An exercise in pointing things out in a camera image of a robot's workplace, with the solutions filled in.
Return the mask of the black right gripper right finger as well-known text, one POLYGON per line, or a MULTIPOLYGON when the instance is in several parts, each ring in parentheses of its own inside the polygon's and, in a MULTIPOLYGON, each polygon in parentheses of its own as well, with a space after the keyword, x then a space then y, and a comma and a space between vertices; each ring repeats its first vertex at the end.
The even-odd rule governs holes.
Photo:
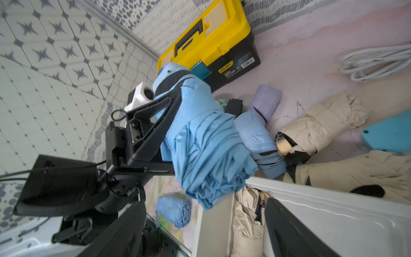
POLYGON ((277 199, 267 200, 264 216, 276 257, 339 256, 277 199))

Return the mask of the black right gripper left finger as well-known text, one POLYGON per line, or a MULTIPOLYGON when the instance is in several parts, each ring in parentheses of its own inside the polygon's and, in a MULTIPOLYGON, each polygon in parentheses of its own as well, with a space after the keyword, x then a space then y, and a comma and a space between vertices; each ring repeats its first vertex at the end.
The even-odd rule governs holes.
POLYGON ((139 254, 145 222, 145 203, 134 203, 79 256, 136 257, 139 254))

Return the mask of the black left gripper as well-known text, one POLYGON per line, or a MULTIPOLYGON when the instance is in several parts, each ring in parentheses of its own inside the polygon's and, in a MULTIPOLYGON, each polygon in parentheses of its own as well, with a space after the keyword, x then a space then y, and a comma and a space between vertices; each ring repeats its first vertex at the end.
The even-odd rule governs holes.
POLYGON ((180 89, 126 112, 126 128, 110 122, 106 128, 106 167, 109 175, 174 175, 163 161, 160 145, 182 102, 180 89))

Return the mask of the blue umbrella front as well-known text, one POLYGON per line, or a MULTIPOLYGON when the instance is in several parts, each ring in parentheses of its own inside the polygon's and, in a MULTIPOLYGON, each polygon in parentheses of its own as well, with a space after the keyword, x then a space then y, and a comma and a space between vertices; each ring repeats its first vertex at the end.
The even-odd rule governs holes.
POLYGON ((174 224, 177 229, 187 226, 191 221, 192 204, 188 199, 173 196, 159 197, 156 205, 156 217, 161 215, 174 224))

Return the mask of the light blue slim umbrella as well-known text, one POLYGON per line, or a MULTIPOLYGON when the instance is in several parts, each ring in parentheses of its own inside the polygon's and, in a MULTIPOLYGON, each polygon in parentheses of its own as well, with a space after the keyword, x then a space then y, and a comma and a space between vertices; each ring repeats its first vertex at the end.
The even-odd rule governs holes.
POLYGON ((176 90, 182 102, 161 144, 164 161, 173 163, 185 194, 205 210, 238 192, 259 167, 223 111, 210 86, 187 68, 169 63, 153 83, 156 98, 176 90))

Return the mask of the pale blue umbrella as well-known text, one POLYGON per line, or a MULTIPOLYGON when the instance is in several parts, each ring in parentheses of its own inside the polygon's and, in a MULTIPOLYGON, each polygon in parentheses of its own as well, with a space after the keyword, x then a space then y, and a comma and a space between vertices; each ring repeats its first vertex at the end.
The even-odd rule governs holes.
POLYGON ((279 155, 274 139, 254 112, 246 111, 239 115, 234 126, 266 178, 277 179, 286 173, 286 162, 279 155))

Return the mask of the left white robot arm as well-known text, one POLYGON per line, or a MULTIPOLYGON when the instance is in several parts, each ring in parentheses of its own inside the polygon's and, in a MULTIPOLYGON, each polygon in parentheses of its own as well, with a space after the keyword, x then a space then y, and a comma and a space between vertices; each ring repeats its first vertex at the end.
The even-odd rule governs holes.
POLYGON ((174 175, 160 146, 182 103, 175 88, 106 128, 99 163, 40 155, 13 209, 19 216, 63 218, 51 242, 79 246, 81 257, 176 257, 178 245, 147 218, 144 186, 174 175))

